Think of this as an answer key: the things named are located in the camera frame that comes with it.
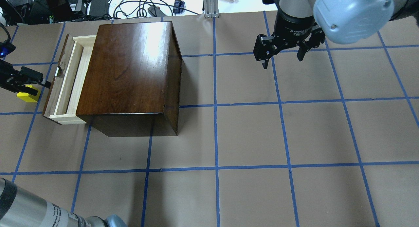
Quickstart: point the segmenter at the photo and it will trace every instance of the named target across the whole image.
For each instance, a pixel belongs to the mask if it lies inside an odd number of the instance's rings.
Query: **yellow cube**
[[[41,91],[39,89],[35,88],[33,85],[26,85],[26,87],[30,87],[30,88],[33,88],[36,91],[38,91],[36,96],[33,96],[32,94],[28,94],[28,93],[19,92],[17,94],[17,97],[20,98],[21,100],[24,100],[25,102],[28,102],[28,103],[36,103],[39,99],[39,95],[41,94]]]

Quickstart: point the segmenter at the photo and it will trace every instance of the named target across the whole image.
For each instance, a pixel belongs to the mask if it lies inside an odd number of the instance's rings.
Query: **black ring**
[[[3,179],[5,183],[3,192],[0,195],[0,220],[9,211],[10,207],[15,201],[16,194],[18,193],[18,187],[14,183],[4,178],[1,179]]]

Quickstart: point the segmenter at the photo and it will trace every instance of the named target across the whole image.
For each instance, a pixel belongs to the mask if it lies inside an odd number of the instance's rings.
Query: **brown wooden cabinet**
[[[73,119],[92,123],[107,136],[149,136],[151,131],[154,136],[177,135],[182,58],[171,22],[101,25],[85,76],[80,67],[89,47],[81,45],[80,50],[80,40],[67,37],[59,61],[62,72],[54,78],[45,117],[60,124],[72,124]],[[72,45],[70,54],[67,45]],[[69,70],[77,59],[80,63],[72,79]],[[66,84],[72,85],[70,92]],[[74,93],[79,94],[76,103]],[[56,110],[63,107],[67,110]]]

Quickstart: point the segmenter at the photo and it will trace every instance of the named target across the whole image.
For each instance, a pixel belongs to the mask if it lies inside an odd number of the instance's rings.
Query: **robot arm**
[[[338,44],[355,43],[376,33],[389,20],[419,15],[419,0],[262,1],[278,8],[272,35],[259,34],[253,49],[264,69],[269,59],[284,49],[299,46],[297,58],[302,61],[307,51],[324,43],[325,36]]]

